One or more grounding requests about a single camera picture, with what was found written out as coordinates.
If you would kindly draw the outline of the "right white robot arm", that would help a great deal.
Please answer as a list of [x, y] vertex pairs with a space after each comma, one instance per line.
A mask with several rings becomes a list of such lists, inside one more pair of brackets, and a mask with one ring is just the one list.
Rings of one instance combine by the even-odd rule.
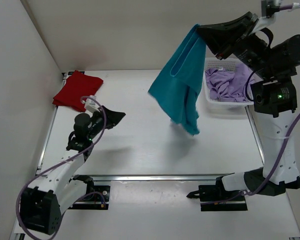
[[300, 34], [272, 46], [273, 33], [251, 12], [233, 21], [201, 25], [196, 31], [217, 59], [234, 55], [260, 78], [251, 92], [262, 128], [264, 165], [218, 177], [216, 197], [226, 200], [233, 191], [277, 196], [287, 189], [300, 189], [292, 136], [300, 120], [295, 115], [297, 91], [292, 82], [300, 66]]

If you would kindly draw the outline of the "teal t-shirt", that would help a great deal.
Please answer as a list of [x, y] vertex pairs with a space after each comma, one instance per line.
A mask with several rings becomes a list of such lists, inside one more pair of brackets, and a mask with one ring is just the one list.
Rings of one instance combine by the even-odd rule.
[[195, 24], [162, 68], [148, 93], [171, 121], [190, 135], [198, 135], [196, 102], [201, 93], [206, 59], [206, 43]]

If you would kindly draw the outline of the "red t-shirt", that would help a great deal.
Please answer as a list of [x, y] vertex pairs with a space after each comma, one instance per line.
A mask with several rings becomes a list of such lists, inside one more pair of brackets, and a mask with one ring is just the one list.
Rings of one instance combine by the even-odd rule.
[[66, 79], [66, 83], [53, 98], [56, 106], [70, 107], [77, 112], [84, 113], [85, 105], [81, 102], [83, 96], [94, 96], [104, 81], [99, 77], [88, 76], [75, 70]]

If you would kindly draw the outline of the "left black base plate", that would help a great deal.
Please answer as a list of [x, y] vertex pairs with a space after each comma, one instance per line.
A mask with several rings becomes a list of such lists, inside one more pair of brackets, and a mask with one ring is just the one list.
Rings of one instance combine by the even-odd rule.
[[91, 192], [98, 192], [89, 195], [80, 201], [75, 202], [69, 210], [99, 210], [109, 209], [111, 185], [110, 182], [95, 182]]

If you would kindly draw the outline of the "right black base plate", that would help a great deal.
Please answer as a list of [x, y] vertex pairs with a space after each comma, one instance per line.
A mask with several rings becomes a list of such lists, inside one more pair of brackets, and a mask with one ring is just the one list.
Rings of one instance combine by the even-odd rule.
[[247, 211], [246, 199], [240, 190], [226, 191], [221, 178], [214, 185], [199, 185], [198, 190], [186, 196], [200, 200], [201, 212], [243, 212]]

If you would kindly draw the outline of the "lavender t-shirt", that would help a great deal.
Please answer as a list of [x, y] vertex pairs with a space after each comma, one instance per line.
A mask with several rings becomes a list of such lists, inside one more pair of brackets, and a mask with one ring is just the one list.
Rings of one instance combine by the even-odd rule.
[[226, 103], [250, 102], [253, 99], [251, 85], [255, 83], [252, 73], [243, 63], [238, 63], [232, 71], [222, 67], [207, 69], [205, 79], [210, 99]]

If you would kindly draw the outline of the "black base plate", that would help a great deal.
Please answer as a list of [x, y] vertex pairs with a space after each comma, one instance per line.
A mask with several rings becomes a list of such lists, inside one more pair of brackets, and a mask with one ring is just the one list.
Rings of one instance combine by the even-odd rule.
[[240, 190], [226, 191], [221, 178], [214, 185], [199, 185], [198, 190], [186, 196], [200, 200], [201, 212], [243, 212], [247, 211], [246, 199]]
[[110, 182], [95, 182], [91, 192], [98, 192], [89, 195], [80, 201], [75, 202], [69, 210], [99, 210], [109, 209], [111, 185]]

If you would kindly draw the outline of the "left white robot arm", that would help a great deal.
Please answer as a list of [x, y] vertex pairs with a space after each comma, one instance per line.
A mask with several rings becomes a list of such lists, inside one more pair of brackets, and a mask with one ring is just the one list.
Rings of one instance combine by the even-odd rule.
[[125, 115], [102, 106], [92, 115], [80, 113], [75, 117], [61, 165], [49, 170], [22, 191], [19, 218], [25, 228], [51, 236], [58, 231], [69, 207], [78, 200], [93, 198], [93, 178], [75, 172], [89, 158], [94, 137], [114, 128]]

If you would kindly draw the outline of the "white plastic laundry basket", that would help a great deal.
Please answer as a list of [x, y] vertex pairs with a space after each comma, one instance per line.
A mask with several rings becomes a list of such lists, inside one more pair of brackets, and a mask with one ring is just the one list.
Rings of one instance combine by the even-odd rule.
[[203, 86], [212, 109], [244, 108], [252, 105], [251, 84], [257, 79], [236, 58], [218, 60], [207, 57], [204, 63]]

